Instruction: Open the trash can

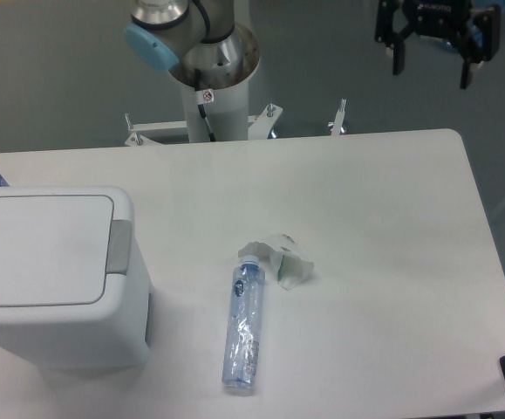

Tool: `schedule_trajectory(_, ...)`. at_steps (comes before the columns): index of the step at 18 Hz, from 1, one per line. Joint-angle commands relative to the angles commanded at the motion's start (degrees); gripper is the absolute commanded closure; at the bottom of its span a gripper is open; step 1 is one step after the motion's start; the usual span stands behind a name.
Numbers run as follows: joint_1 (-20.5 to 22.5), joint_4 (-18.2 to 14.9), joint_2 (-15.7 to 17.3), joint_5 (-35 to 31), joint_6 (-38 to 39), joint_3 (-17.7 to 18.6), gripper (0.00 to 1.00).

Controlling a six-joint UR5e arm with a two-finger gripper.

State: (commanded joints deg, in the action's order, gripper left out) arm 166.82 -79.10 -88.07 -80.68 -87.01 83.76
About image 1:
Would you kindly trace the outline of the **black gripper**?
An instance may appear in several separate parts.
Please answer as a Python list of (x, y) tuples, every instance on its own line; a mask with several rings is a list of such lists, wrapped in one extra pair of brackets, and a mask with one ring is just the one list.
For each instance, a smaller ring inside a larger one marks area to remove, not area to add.
[[(401, 11), (406, 25), (393, 27)], [(405, 40), (412, 34), (445, 39), (461, 55), (460, 89), (472, 81), (472, 67), (490, 61), (500, 49), (502, 6), (489, 3), (475, 7), (471, 1), (389, 1), (378, 2), (374, 40), (392, 51), (392, 74), (405, 68)]]

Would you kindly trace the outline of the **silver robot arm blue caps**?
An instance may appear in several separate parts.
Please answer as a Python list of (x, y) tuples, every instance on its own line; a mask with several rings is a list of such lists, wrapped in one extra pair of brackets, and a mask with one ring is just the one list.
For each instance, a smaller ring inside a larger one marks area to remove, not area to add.
[[(471, 1), (380, 1), (374, 39), (392, 51), (392, 72), (405, 67), (412, 35), (448, 42), (461, 56), (460, 87), (472, 68), (500, 49), (502, 5)], [(200, 45), (220, 45), (235, 34), (232, 1), (137, 1), (125, 28), (127, 43), (149, 66), (168, 72)]]

